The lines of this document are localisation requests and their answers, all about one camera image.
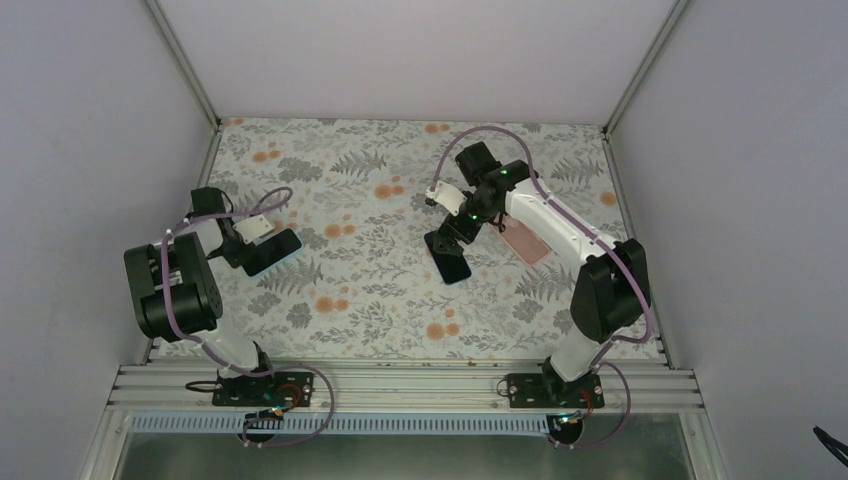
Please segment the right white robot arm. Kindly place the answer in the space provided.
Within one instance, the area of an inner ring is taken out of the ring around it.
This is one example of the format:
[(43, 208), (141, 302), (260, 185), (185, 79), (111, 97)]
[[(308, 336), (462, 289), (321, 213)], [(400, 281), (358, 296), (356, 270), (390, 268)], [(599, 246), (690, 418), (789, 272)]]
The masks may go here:
[(541, 382), (544, 399), (565, 407), (578, 397), (579, 380), (599, 367), (613, 343), (626, 341), (624, 329), (643, 319), (644, 334), (631, 341), (652, 337), (645, 249), (634, 238), (618, 241), (604, 234), (567, 207), (539, 177), (532, 157), (503, 164), (478, 142), (457, 155), (456, 165), (467, 189), (434, 178), (425, 193), (427, 204), (448, 214), (433, 233), (436, 253), (460, 256), (484, 225), (509, 218), (578, 266), (569, 307), (574, 327), (544, 361)]

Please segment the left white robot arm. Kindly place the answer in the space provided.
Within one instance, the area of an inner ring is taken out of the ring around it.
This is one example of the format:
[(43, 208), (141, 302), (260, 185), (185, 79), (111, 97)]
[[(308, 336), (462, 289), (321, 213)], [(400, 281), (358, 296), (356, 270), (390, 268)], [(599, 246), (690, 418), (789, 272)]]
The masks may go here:
[(222, 259), (239, 268), (272, 230), (262, 201), (238, 211), (217, 187), (191, 193), (190, 210), (162, 240), (125, 251), (123, 260), (136, 322), (153, 340), (182, 344), (207, 356), (222, 380), (255, 405), (278, 391), (267, 354), (222, 321), (224, 302), (210, 266)]

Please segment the pink phone case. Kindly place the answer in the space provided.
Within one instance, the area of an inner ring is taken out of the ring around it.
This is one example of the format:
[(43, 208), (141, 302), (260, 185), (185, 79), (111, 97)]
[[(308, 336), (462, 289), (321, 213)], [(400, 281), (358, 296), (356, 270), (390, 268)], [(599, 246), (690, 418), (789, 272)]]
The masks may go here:
[(503, 227), (494, 227), (498, 237), (528, 266), (535, 266), (551, 252), (548, 245), (518, 220), (508, 218)]

